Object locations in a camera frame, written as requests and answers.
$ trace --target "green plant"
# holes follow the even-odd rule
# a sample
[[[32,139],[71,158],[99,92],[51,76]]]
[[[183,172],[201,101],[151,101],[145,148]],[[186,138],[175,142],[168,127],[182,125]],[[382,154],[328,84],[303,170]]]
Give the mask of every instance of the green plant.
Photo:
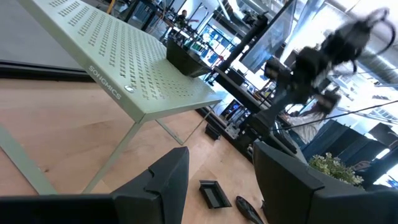
[[[326,157],[315,155],[310,159],[310,166],[320,172],[334,177],[347,184],[360,186],[363,179],[355,175],[351,167],[346,167],[338,157],[333,157],[331,153],[326,153]]]

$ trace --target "black cable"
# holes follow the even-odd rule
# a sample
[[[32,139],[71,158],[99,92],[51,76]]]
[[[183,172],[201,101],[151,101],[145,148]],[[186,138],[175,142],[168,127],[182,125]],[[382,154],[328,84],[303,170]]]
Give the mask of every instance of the black cable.
[[[381,49],[379,52],[375,53],[375,54],[371,54],[371,55],[361,55],[359,56],[360,58],[369,58],[369,57],[377,57],[380,54],[383,54],[384,52],[386,52],[388,49],[390,49],[391,47],[394,46],[394,42],[396,40],[396,28],[395,25],[393,23],[391,23],[390,21],[379,21],[380,23],[384,23],[386,26],[388,26],[388,28],[390,28],[391,30],[391,39],[390,42],[387,44],[387,46],[385,46],[383,49]]]
[[[349,115],[349,114],[358,113],[358,112],[361,112],[361,111],[364,111],[364,110],[370,110],[370,109],[373,109],[373,108],[386,106],[386,105],[393,104],[393,103],[398,103],[398,100],[391,101],[391,102],[388,102],[388,103],[384,103],[382,105],[370,106],[368,108],[360,109],[360,110],[357,110],[357,111],[351,111],[351,112],[348,112],[348,113],[345,113],[345,114],[340,114],[340,115],[332,116],[332,117],[329,117],[329,118],[318,119],[318,120],[307,122],[307,123],[304,123],[304,124],[298,124],[298,125],[295,125],[295,126],[290,126],[290,127],[285,127],[285,128],[271,129],[270,131],[279,131],[279,130],[288,130],[288,129],[292,129],[292,128],[297,128],[297,127],[305,126],[305,125],[308,125],[308,124],[317,123],[317,122],[320,122],[320,121],[325,121],[325,120],[328,120],[328,119],[339,118],[341,116],[346,116],[346,115]]]

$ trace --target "floor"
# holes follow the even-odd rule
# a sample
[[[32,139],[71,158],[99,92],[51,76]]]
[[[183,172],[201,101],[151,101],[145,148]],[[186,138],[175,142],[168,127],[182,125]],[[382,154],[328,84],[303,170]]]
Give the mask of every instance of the floor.
[[[201,117],[189,111],[164,121],[185,139]],[[78,194],[133,122],[94,83],[0,80],[0,123],[23,145],[58,192]],[[253,166],[225,139],[212,141],[204,128],[202,124],[186,144],[190,183],[183,223],[248,223],[234,206],[234,198],[241,195],[256,208],[261,206]],[[145,124],[94,193],[111,192],[178,146],[157,123]],[[217,180],[233,207],[207,209],[198,190],[202,179]],[[35,194],[1,151],[0,195]]]

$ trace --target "window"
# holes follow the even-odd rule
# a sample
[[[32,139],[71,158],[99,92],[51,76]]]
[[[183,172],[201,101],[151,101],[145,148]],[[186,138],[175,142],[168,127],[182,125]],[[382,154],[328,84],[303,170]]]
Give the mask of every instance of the window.
[[[390,119],[390,120],[393,120],[393,121],[398,121],[398,118],[396,118],[395,116],[393,116],[392,114],[388,113],[386,110],[384,110],[382,108],[376,108],[370,114],[374,115],[374,116],[380,116],[380,117],[383,117],[383,118],[386,118],[386,119]]]

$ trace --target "metal leg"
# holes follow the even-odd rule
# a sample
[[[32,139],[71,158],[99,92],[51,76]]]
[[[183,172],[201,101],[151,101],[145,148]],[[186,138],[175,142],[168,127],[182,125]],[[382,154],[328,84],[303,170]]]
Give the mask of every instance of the metal leg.
[[[127,145],[130,143],[133,137],[137,134],[138,130],[141,128],[142,125],[143,123],[142,124],[134,123],[129,132],[125,135],[125,137],[116,147],[116,149],[112,152],[111,156],[109,157],[108,161],[106,161],[105,165],[95,174],[93,179],[84,189],[84,191],[82,192],[83,194],[88,194],[94,189],[96,184],[105,176],[106,171],[108,171],[108,169],[116,162],[120,154],[127,147]]]
[[[213,111],[214,107],[216,105],[211,107],[211,110],[209,110],[209,112],[206,114],[206,116],[200,121],[200,123],[198,124],[198,126],[195,127],[195,129],[191,132],[191,134],[188,136],[188,138],[183,141],[181,140],[169,127],[166,126],[165,123],[163,123],[163,121],[157,119],[156,122],[163,128],[165,129],[181,146],[184,145],[189,138],[192,136],[192,134],[199,128],[199,126],[206,120],[207,116],[209,116],[209,114]]]
[[[39,195],[57,194],[57,191],[35,162],[29,159],[22,146],[1,126],[0,147]]]
[[[213,109],[214,109],[215,106],[216,106],[216,105],[213,105],[213,106],[211,107],[211,109],[210,109],[209,112],[206,114],[206,116],[200,121],[200,123],[198,124],[198,126],[195,127],[195,129],[192,131],[192,133],[188,136],[188,138],[184,141],[183,144],[185,144],[185,143],[189,140],[189,138],[192,136],[192,134],[195,133],[195,131],[200,127],[200,125],[206,120],[207,116],[209,116],[209,114],[213,111]]]
[[[184,144],[184,141],[182,141],[169,127],[166,126],[163,121],[157,119],[156,122],[163,128],[165,129],[180,145]]]

